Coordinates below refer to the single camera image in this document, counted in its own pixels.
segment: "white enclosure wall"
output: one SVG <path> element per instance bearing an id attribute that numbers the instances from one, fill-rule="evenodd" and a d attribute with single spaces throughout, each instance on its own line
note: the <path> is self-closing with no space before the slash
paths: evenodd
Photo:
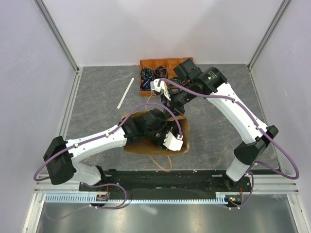
<path id="1" fill-rule="evenodd" d="M 294 0 L 253 69 L 269 123 L 280 130 L 277 142 L 300 170 L 299 192 L 311 217 L 311 2 Z M 293 172 L 280 155 L 281 166 Z"/>
<path id="2" fill-rule="evenodd" d="M 0 1 L 0 225 L 22 231 L 74 72 L 32 0 Z"/>
<path id="3" fill-rule="evenodd" d="M 80 66 L 247 63 L 281 0 L 44 0 Z"/>

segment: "aluminum frame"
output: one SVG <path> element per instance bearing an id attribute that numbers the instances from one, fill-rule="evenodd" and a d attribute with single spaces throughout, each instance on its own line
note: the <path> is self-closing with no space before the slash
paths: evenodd
<path id="1" fill-rule="evenodd" d="M 70 63 L 71 67 L 78 72 L 79 66 L 75 62 L 72 54 L 70 53 L 61 33 L 59 32 L 51 14 L 49 13 L 46 5 L 44 4 L 43 0 L 34 0 L 36 6 L 38 7 L 38 10 L 40 11 L 41 15 L 43 16 L 44 20 L 46 21 L 48 27 L 50 28 L 53 36 L 55 37 L 57 43 L 59 44 L 61 50 L 64 52 L 65 56 L 68 59 L 68 62 Z"/>
<path id="2" fill-rule="evenodd" d="M 283 2 L 281 3 L 280 7 L 278 8 L 276 14 L 274 15 L 274 17 L 272 19 L 267 31 L 263 35 L 263 38 L 261 39 L 261 41 L 260 41 L 258 47 L 256 48 L 250 62 L 247 65 L 249 70 L 251 70 L 253 68 L 256 60 L 260 56 L 264 47 L 266 46 L 268 40 L 270 39 L 272 33 L 276 29 L 279 21 L 281 20 L 282 16 L 284 15 L 284 13 L 285 13 L 286 9 L 288 8 L 288 6 L 290 5 L 291 1 L 292 0 L 283 0 Z"/>

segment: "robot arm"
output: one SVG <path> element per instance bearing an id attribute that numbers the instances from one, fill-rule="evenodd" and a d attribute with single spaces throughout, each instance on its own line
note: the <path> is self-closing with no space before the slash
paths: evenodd
<path id="1" fill-rule="evenodd" d="M 209 96 L 210 98 L 207 97 L 207 100 L 225 115 L 240 134 L 243 142 L 234 150 L 236 158 L 226 172 L 230 179 L 238 181 L 270 143 L 259 128 L 264 129 L 271 138 L 277 135 L 278 129 L 275 126 L 267 127 L 265 123 L 251 113 L 218 69 L 211 67 L 202 72 L 190 59 L 187 59 L 179 64 L 174 71 L 186 89 L 199 93 L 201 96 Z M 181 89 L 175 92 L 168 90 L 166 85 L 161 85 L 164 82 L 161 82 L 160 85 L 158 83 L 159 80 L 154 80 L 154 83 L 151 84 L 152 92 L 154 94 L 160 93 L 162 104 L 169 107 L 176 115 L 184 114 L 184 105 L 197 97 Z M 234 101 L 212 98 L 213 96 L 232 97 Z M 249 111 L 250 115 L 257 121 L 258 126 L 236 102 L 242 104 Z"/>
<path id="2" fill-rule="evenodd" d="M 117 130 L 118 125 L 115 125 L 100 133 L 68 141 L 64 141 L 61 136 L 56 137 L 44 155 L 45 161 L 63 149 L 71 149 L 47 164 L 51 183 L 61 184 L 73 180 L 94 185 L 105 179 L 104 171 L 100 166 L 80 163 L 82 160 L 111 148 L 140 142 L 145 138 L 150 138 L 153 143 L 166 150 L 180 150 L 183 141 L 175 132 L 174 124 L 173 121 L 166 121 L 162 111 L 153 109 L 144 116 L 128 119 Z"/>

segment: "cardboard box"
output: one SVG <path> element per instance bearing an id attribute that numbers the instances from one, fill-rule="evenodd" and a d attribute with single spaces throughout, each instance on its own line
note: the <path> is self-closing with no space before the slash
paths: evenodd
<path id="1" fill-rule="evenodd" d="M 133 113 L 130 118 L 136 117 L 136 116 L 143 116 L 146 112 L 136 112 Z M 121 119 L 124 119 L 128 113 L 123 114 Z M 151 139 L 146 138 L 145 140 L 124 146 L 123 149 L 125 152 L 130 152 L 134 154 L 144 154 L 144 155 L 164 155 L 164 156 L 174 156 L 179 155 L 187 152 L 190 148 L 189 143 L 189 132 L 190 132 L 190 126 L 189 121 L 185 116 L 177 116 L 177 119 L 180 123 L 182 134 L 183 134 L 183 145 L 181 150 L 179 151 L 171 151 L 171 150 L 164 150 L 155 144 L 151 142 Z"/>

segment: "purple cable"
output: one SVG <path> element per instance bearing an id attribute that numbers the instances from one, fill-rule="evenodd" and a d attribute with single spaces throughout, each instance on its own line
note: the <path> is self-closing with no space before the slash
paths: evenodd
<path id="1" fill-rule="evenodd" d="M 101 184 L 101 185 L 88 185 L 87 183 L 83 183 L 83 184 L 89 188 L 100 188 L 100 187 L 105 187 L 105 186 L 115 186 L 115 187 L 118 187 L 119 189 L 122 189 L 122 191 L 124 193 L 124 200 L 120 205 L 113 206 L 113 207 L 97 206 L 98 209 L 116 210 L 116 209 L 119 209 L 120 207 L 122 207 L 127 200 L 127 194 L 126 194 L 125 189 L 121 185 L 118 185 L 116 183 L 106 183 L 106 184 Z"/>
<path id="2" fill-rule="evenodd" d="M 172 117 L 174 118 L 174 120 L 176 121 L 178 130 L 179 130 L 179 135 L 182 136 L 181 127 L 180 127 L 180 124 L 179 124 L 179 122 L 178 122 L 177 117 L 172 113 L 172 111 L 171 111 L 168 107 L 166 107 L 166 106 L 164 106 L 164 105 L 162 105 L 162 104 L 160 104 L 160 103 L 155 103 L 155 102 L 143 103 L 143 104 L 139 105 L 138 107 L 136 107 L 134 110 L 132 110 L 132 111 L 126 116 L 126 118 L 123 119 L 123 121 L 120 123 L 120 125 L 117 126 L 117 128 L 115 128 L 113 131 L 109 132 L 108 134 L 111 135 L 111 134 L 113 134 L 114 132 L 116 132 L 116 131 L 117 131 L 119 128 L 121 128 L 122 125 L 128 120 L 128 118 L 131 116 L 131 114 L 133 114 L 138 108 L 141 108 L 141 107 L 143 107 L 143 106 L 145 106 L 145 105 L 157 105 L 157 106 L 163 107 L 166 111 L 168 111 L 168 112 L 172 115 Z M 83 145 L 83 144 L 88 143 L 88 142 L 95 141 L 95 140 L 100 139 L 100 138 L 104 138 L 104 137 L 106 137 L 106 134 L 100 135 L 100 136 L 97 136 L 97 137 L 94 137 L 94 138 L 91 138 L 91 139 L 88 139 L 88 140 L 85 140 L 85 141 L 83 141 L 83 142 L 80 142 L 80 143 L 78 143 L 78 146 Z M 34 174 L 34 181 L 40 182 L 40 181 L 44 181 L 44 180 L 49 179 L 49 177 L 45 177 L 45 178 L 39 179 L 39 178 L 37 178 L 37 176 L 38 176 L 38 174 L 40 173 L 40 171 L 41 171 L 47 164 L 49 164 L 50 161 L 52 161 L 53 159 L 55 159 L 57 156 L 61 155 L 62 153 L 66 152 L 66 151 L 68 151 L 68 150 L 70 150 L 70 149 L 73 149 L 73 148 L 75 148 L 74 145 L 72 145 L 72 146 L 70 146 L 70 147 L 67 147 L 67 148 L 65 148 L 65 149 L 63 149 L 63 150 L 61 150 L 61 151 L 59 151 L 59 152 L 56 153 L 55 155 L 53 155 L 53 156 L 52 156 L 51 158 L 49 158 L 47 161 L 45 161 L 45 162 L 39 167 L 39 169 L 35 172 L 35 174 Z"/>
<path id="3" fill-rule="evenodd" d="M 91 206 L 93 208 L 97 208 L 97 209 L 105 209 L 105 210 L 116 210 L 116 209 L 119 209 L 120 207 L 122 207 L 126 200 L 127 200 L 127 193 L 125 191 L 125 189 L 121 186 L 121 185 L 118 185 L 118 184 L 115 184 L 115 183 L 106 183 L 106 184 L 101 184 L 101 185 L 88 185 L 86 183 L 83 183 L 85 186 L 89 187 L 89 188 L 100 188 L 100 187 L 105 187 L 105 186 L 115 186 L 115 187 L 118 187 L 119 189 L 121 189 L 123 192 L 124 192 L 124 200 L 123 202 L 120 204 L 120 205 L 117 205 L 117 206 L 113 206 L 113 207 L 105 207 L 105 206 Z M 44 215 L 51 221 L 59 221 L 59 220 L 62 220 L 64 218 L 67 218 L 68 216 L 70 215 L 73 215 L 75 213 L 77 213 L 78 211 L 80 210 L 83 210 L 83 209 L 86 209 L 90 207 L 90 205 L 85 205 L 85 206 L 82 206 L 74 211 L 72 211 L 71 213 L 65 215 L 65 216 L 62 216 L 60 218 L 52 218 L 50 217 L 48 214 L 47 214 L 47 207 L 45 206 L 44 208 Z"/>
<path id="4" fill-rule="evenodd" d="M 164 79 L 164 78 L 161 78 L 158 82 L 158 86 L 160 86 L 160 83 L 161 81 L 165 81 L 167 83 L 170 83 L 192 95 L 195 95 L 195 96 L 200 96 L 200 97 L 203 97 L 203 98 L 210 98 L 210 99 L 218 99 L 218 98 L 221 98 L 221 99 L 226 99 L 226 100 L 230 100 L 232 102 L 235 102 L 237 105 L 239 105 L 245 112 L 246 114 L 251 118 L 251 120 L 253 121 L 254 125 L 256 127 L 259 126 L 258 122 L 254 119 L 254 117 L 252 116 L 252 114 L 249 112 L 249 110 L 242 104 L 240 103 L 239 101 L 235 101 L 234 98 L 232 97 L 229 97 L 229 96 L 218 96 L 218 95 L 213 95 L 213 96 L 210 96 L 210 95 L 203 95 L 203 94 L 200 94 L 200 93 L 197 93 L 197 92 L 194 92 L 194 91 L 191 91 L 187 88 L 185 88 L 184 86 L 182 85 L 179 85 L 169 79 Z M 259 128 L 260 132 L 273 144 L 275 145 L 276 148 L 278 148 L 284 155 L 285 157 L 290 161 L 290 163 L 292 164 L 294 170 L 295 170 L 295 173 L 296 175 L 293 177 L 293 176 L 288 176 L 282 172 L 279 172 L 278 170 L 274 169 L 273 167 L 269 166 L 268 164 L 266 163 L 263 163 L 263 162 L 260 162 L 260 161 L 255 161 L 254 163 L 259 163 L 261 165 L 264 165 L 266 166 L 267 168 L 271 169 L 272 171 L 274 171 L 275 173 L 283 176 L 283 177 L 286 177 L 288 179 L 291 179 L 291 180 L 297 180 L 299 178 L 299 170 L 298 170 L 298 167 L 297 165 L 295 164 L 295 162 L 293 161 L 293 159 L 290 157 L 290 155 L 278 144 L 276 143 L 275 140 L 273 140 L 263 129 Z"/>
<path id="5" fill-rule="evenodd" d="M 252 177 L 251 191 L 249 192 L 249 195 L 248 195 L 247 199 L 240 206 L 231 207 L 231 210 L 238 210 L 238 207 L 241 208 L 241 207 L 245 206 L 246 203 L 248 203 L 248 201 L 250 200 L 250 198 L 251 198 L 251 196 L 253 194 L 253 191 L 254 191 L 254 174 L 251 171 L 248 174 L 251 175 L 251 177 Z M 217 205 L 217 206 L 228 209 L 227 206 L 223 206 L 223 205 Z"/>
<path id="6" fill-rule="evenodd" d="M 80 207 L 80 208 L 78 208 L 78 209 L 72 211 L 71 213 L 69 213 L 69 214 L 67 214 L 67 215 L 65 215 L 65 216 L 62 216 L 62 217 L 60 217 L 60 218 L 53 218 L 53 217 L 50 217 L 50 216 L 48 215 L 48 213 L 47 213 L 47 207 L 45 206 L 45 207 L 44 207 L 44 215 L 45 215 L 45 217 L 47 217 L 47 218 L 48 218 L 49 220 L 51 220 L 51 221 L 59 221 L 59 220 L 62 220 L 62 219 L 64 219 L 64 218 L 69 217 L 70 215 L 73 215 L 73 214 L 77 213 L 77 212 L 80 211 L 80 210 L 86 209 L 86 208 L 88 208 L 88 207 L 89 207 L 89 205 L 84 205 L 84 206 L 82 206 L 82 207 Z"/>

